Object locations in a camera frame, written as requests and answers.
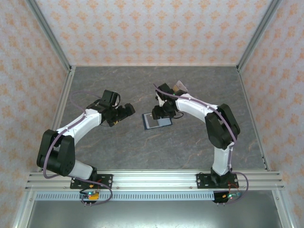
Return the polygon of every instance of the gray marble surface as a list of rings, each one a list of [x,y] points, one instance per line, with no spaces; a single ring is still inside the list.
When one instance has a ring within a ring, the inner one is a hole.
[[[263,169],[248,107],[235,67],[200,66],[109,66],[77,67],[71,92],[87,90],[102,95],[105,89],[118,92],[121,104],[131,103],[136,113],[114,127],[99,126],[76,145],[76,158],[98,169],[209,169],[213,145],[205,124],[185,114],[173,125],[145,130],[142,114],[157,105],[153,83],[174,86],[181,80],[189,93],[202,101],[230,106],[241,134],[233,151],[234,169]],[[91,95],[76,95],[82,107],[92,103]],[[61,126],[81,112],[67,102]]]

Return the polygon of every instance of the yellow connector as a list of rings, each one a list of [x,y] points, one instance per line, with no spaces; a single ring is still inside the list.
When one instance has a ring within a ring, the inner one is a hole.
[[[95,194],[88,195],[89,200],[98,200],[99,199],[99,192],[96,192]]]

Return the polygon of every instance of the wall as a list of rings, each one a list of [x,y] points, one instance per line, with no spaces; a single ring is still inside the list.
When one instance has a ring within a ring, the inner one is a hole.
[[[72,65],[236,65],[271,0],[38,0]]]
[[[0,1],[0,227],[11,227],[66,71],[24,0]]]
[[[263,147],[304,224],[304,4],[284,0],[242,71]]]

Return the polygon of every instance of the metal floor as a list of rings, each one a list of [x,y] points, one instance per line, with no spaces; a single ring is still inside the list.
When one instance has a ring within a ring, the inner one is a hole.
[[[271,191],[249,191],[238,203],[212,201],[36,201],[28,228],[281,228]]]
[[[249,110],[235,67],[113,66],[77,67],[70,91],[87,90],[102,95],[118,92],[121,104],[131,103],[136,113],[114,127],[99,126],[76,145],[76,159],[98,169],[209,169],[214,149],[205,124],[189,114],[172,126],[145,130],[142,114],[151,112],[153,83],[175,85],[180,80],[189,93],[211,104],[230,106],[241,133],[232,156],[234,169],[264,169]],[[82,107],[95,98],[76,95]],[[81,112],[67,101],[61,126]]]

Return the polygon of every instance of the purple cable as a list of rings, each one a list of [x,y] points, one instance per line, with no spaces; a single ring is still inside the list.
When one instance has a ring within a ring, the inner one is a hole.
[[[71,129],[72,127],[75,127],[76,125],[78,125],[79,123],[81,123],[81,122],[85,119],[85,117],[86,117],[86,111],[85,111],[85,109],[82,108],[81,106],[77,105],[77,104],[73,101],[73,99],[72,99],[72,97],[73,97],[75,94],[79,94],[79,93],[84,93],[84,94],[93,95],[93,96],[95,96],[95,97],[101,99],[100,96],[95,95],[94,93],[89,92],[89,91],[82,91],[82,90],[79,90],[79,91],[74,91],[74,92],[71,94],[71,96],[70,96],[70,102],[71,102],[72,105],[74,105],[76,108],[80,109],[80,110],[83,112],[84,115],[81,117],[80,120],[78,120],[77,122],[73,123],[72,125],[68,126],[66,129],[64,129],[62,132],[60,132],[60,133],[56,136],[56,138],[53,140],[53,142],[51,143],[51,145],[50,145],[50,147],[49,147],[49,149],[48,149],[48,151],[47,151],[47,155],[46,155],[46,158],[45,158],[45,160],[44,160],[44,164],[43,164],[43,176],[44,176],[46,179],[51,179],[51,178],[53,178],[53,177],[59,176],[58,174],[55,174],[55,175],[53,175],[53,176],[47,176],[47,164],[48,164],[47,162],[48,162],[49,156],[50,156],[50,154],[51,154],[51,152],[52,152],[52,150],[53,150],[53,147],[55,146],[56,142],[58,141],[58,139],[60,138],[60,136],[62,136],[66,131],[68,131],[68,130]],[[108,199],[103,200],[103,201],[100,201],[100,202],[98,202],[98,203],[91,204],[91,206],[92,206],[92,205],[99,205],[99,204],[102,204],[102,203],[106,203],[106,202],[108,202],[108,201],[113,197],[113,192],[112,192],[112,190],[111,190],[108,186],[106,186],[105,184],[102,184],[102,183],[99,183],[99,182],[95,182],[95,181],[91,181],[91,180],[84,180],[84,179],[78,178],[78,177],[76,177],[76,179],[77,179],[77,180],[80,180],[80,181],[87,182],[87,183],[98,184],[98,185],[100,185],[100,186],[103,186],[103,187],[107,188],[107,189],[110,191],[111,196],[110,196]]]
[[[167,95],[167,96],[170,96],[170,97],[174,97],[174,98],[179,98],[179,99],[184,99],[184,100],[191,100],[191,101],[194,101],[194,102],[196,102],[196,103],[199,103],[199,104],[203,105],[204,107],[209,108],[209,109],[211,109],[212,111],[214,111],[214,112],[218,115],[218,117],[223,121],[223,123],[225,124],[225,126],[227,127],[227,129],[228,129],[228,131],[229,131],[229,133],[230,133],[230,135],[231,135],[231,137],[232,137],[232,139],[233,139],[234,145],[236,145],[237,139],[235,138],[235,136],[234,136],[234,134],[233,134],[233,132],[232,132],[232,130],[231,130],[229,124],[228,124],[227,121],[224,119],[224,117],[219,113],[218,110],[214,109],[213,107],[208,106],[207,103],[205,103],[205,102],[203,102],[203,101],[200,101],[200,100],[198,100],[198,99],[195,99],[195,98],[190,98],[190,99],[189,99],[189,97],[183,97],[183,96],[177,96],[177,95],[168,94],[168,93],[163,92],[162,90],[160,90],[160,89],[156,86],[156,84],[153,83],[153,85],[155,86],[155,90],[158,91],[158,92],[160,92],[161,94],[164,94],[164,95]],[[228,157],[228,164],[227,164],[227,165],[228,165],[228,168],[229,168],[229,172],[231,172],[232,174],[241,174],[242,176],[244,176],[244,178],[245,178],[245,180],[246,180],[246,183],[247,183],[247,187],[246,187],[245,192],[244,192],[238,199],[236,199],[236,200],[234,200],[234,201],[232,201],[232,202],[227,202],[226,204],[231,204],[231,203],[234,203],[234,202],[236,202],[236,201],[239,201],[241,198],[244,197],[244,195],[246,194],[246,192],[248,191],[248,188],[249,188],[249,181],[248,181],[248,178],[246,177],[245,174],[243,174],[243,173],[241,173],[241,172],[232,172],[232,170],[231,170],[231,168],[230,168],[230,165],[231,165],[231,157],[232,157],[232,153],[231,153],[231,150],[229,150],[229,157]]]

